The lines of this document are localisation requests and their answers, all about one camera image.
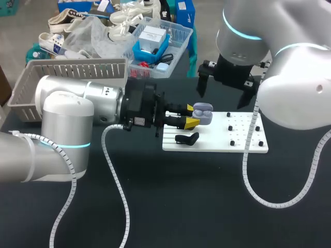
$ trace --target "blue box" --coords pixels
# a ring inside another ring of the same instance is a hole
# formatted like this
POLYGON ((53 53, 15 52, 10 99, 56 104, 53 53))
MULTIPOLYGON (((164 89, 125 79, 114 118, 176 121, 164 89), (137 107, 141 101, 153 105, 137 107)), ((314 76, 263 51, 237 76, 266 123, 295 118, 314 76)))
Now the blue box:
POLYGON ((19 7, 19 0, 0 0, 0 17, 13 16, 19 7))
POLYGON ((144 51, 141 51, 140 46, 139 46, 139 41, 137 41, 136 44, 132 48, 135 60, 146 61, 149 64, 154 64, 162 57, 162 55, 168 48, 169 39, 170 39, 170 35, 167 35, 165 37, 164 42, 160 46, 159 51, 156 54, 146 53, 144 51))
POLYGON ((74 9, 78 12, 89 12, 93 2, 69 2, 69 3, 60 3, 57 2, 58 10, 61 13, 65 9, 74 9))
POLYGON ((184 27, 193 28, 195 8, 192 0, 176 0, 176 23, 184 27))

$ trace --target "blue plastic basket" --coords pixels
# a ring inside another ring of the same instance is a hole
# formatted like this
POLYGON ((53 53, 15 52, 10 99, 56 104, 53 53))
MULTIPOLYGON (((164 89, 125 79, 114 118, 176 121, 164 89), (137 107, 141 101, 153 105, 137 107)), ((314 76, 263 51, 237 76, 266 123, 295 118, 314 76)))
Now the blue plastic basket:
POLYGON ((162 43, 162 45, 160 46, 159 51, 156 54, 146 53, 144 51, 141 51, 140 46, 139 46, 139 41, 137 41, 136 44, 132 48, 134 58, 136 60, 146 61, 149 64, 154 64, 155 62, 157 62, 161 58, 163 53, 168 48, 169 39, 170 39, 170 35, 167 34, 166 37, 165 37, 164 42, 162 43))
POLYGON ((93 2, 68 2, 59 3, 57 2, 58 10, 61 13, 65 9, 74 9, 78 12, 89 12, 93 2))
POLYGON ((13 16, 19 7, 19 0, 0 0, 0 17, 13 16))

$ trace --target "transparent container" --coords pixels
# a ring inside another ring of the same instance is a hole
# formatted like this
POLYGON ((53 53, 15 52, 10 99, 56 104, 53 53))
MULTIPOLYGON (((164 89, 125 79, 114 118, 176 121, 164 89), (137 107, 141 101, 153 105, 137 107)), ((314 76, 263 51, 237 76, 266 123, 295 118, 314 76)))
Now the transparent container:
POLYGON ((184 27, 180 24, 164 21, 161 19, 152 19, 150 17, 144 17, 143 21, 133 32, 134 43, 138 41, 138 37, 146 26, 163 28, 167 31, 167 34, 170 35, 169 46, 164 52, 164 54, 172 53, 174 55, 171 64, 165 72, 156 70, 154 68, 147 68, 138 66, 141 60, 135 60, 132 48, 124 53, 124 57, 129 61, 128 66, 128 75, 130 77, 146 79, 146 78, 169 78, 172 71, 175 69, 180 57, 184 53, 190 36, 193 33, 192 28, 184 27))

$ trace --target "blue tray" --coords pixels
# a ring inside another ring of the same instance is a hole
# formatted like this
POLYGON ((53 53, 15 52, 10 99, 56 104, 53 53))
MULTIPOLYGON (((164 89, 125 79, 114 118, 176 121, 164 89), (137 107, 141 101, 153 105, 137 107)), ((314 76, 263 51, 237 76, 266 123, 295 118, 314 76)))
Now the blue tray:
POLYGON ((58 10, 61 13, 65 9, 74 9, 78 12, 89 12, 93 2, 68 2, 57 3, 58 10))
POLYGON ((146 53, 146 52, 141 51, 140 46, 139 46, 139 41, 137 41, 136 44, 132 48, 134 58, 136 60, 146 61, 149 64, 154 64, 161 58, 161 56, 164 54, 164 52, 168 48, 169 39, 170 39, 170 35, 167 34, 164 42, 162 43, 159 51, 157 52, 157 54, 151 54, 151 53, 146 53))

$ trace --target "black tabletop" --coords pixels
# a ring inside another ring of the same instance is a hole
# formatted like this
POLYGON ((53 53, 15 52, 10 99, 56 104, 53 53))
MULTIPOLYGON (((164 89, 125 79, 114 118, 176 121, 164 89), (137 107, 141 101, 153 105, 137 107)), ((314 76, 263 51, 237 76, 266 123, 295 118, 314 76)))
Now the black tabletop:
MULTIPOLYGON (((201 101, 194 79, 163 79, 169 101, 201 101)), ((236 111, 240 91, 213 79, 203 101, 215 111, 236 111)), ((250 104, 242 111, 252 111, 250 104)), ((294 131, 263 117, 267 154, 251 154, 248 175, 264 199, 293 198, 306 182, 314 149, 328 127, 294 131)), ((40 124, 11 113, 2 131, 40 133, 40 124)), ((119 247, 125 228, 123 204, 101 149, 104 127, 93 128, 86 175, 62 219, 55 247, 119 247)), ((288 209, 260 205, 242 179, 240 153, 166 152, 155 130, 112 130, 107 148, 125 191, 131 226, 127 248, 329 247, 331 243, 331 153, 321 154, 307 196, 288 209)), ((48 247, 53 222, 70 182, 0 184, 0 246, 48 247)))

